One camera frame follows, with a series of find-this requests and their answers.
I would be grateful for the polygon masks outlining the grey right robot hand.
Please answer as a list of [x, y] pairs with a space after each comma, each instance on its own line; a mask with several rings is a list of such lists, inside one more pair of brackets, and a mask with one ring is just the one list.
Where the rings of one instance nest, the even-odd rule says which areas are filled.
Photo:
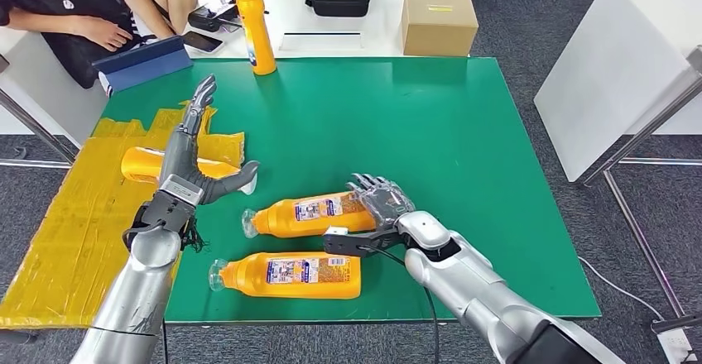
[[382, 176], [352, 173], [354, 181], [346, 186], [371, 214], [375, 228], [384, 231], [394, 228], [400, 216], [416, 210], [416, 206], [394, 181]]

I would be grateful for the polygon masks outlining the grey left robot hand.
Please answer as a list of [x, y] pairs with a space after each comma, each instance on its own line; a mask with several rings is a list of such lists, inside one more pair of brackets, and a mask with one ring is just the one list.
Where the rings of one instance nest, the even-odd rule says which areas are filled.
[[199, 205], [211, 204], [224, 195], [240, 191], [252, 194], [257, 186], [259, 163], [251, 160], [232, 175], [214, 178], [198, 167], [198, 134], [204, 111], [213, 102], [216, 78], [210, 74], [200, 81], [189, 101], [181, 123], [173, 130], [161, 163], [159, 184], [163, 188], [172, 175], [185, 180], [185, 187], [195, 194]]

